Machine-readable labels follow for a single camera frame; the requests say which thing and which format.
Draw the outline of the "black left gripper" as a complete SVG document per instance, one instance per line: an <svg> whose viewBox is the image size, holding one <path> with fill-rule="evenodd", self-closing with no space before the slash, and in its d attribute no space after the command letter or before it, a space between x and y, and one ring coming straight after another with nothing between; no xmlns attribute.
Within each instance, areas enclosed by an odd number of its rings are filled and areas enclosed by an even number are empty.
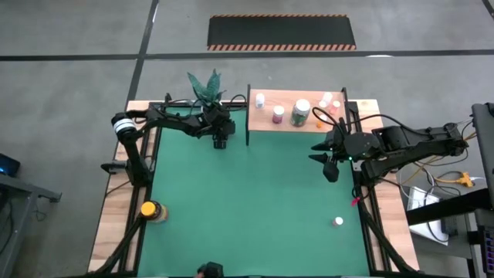
<svg viewBox="0 0 494 278"><path fill-rule="evenodd" d="M205 135L232 135L235 133L236 125L228 110L210 110L204 112L204 120L208 124ZM213 139L214 149L226 149L228 138Z"/></svg>

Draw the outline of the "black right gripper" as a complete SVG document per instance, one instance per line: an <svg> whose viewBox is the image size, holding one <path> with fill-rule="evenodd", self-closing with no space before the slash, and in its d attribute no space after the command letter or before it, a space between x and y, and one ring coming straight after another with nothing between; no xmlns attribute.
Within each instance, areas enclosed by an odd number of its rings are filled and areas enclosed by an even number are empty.
<svg viewBox="0 0 494 278"><path fill-rule="evenodd" d="M339 129L333 129L326 135L325 141L311 147L313 151L330 151L327 153L310 154L309 158L323 164L323 175L328 182L336 182L339 178L338 162L347 158L347 152L344 147L344 134Z"/></svg>

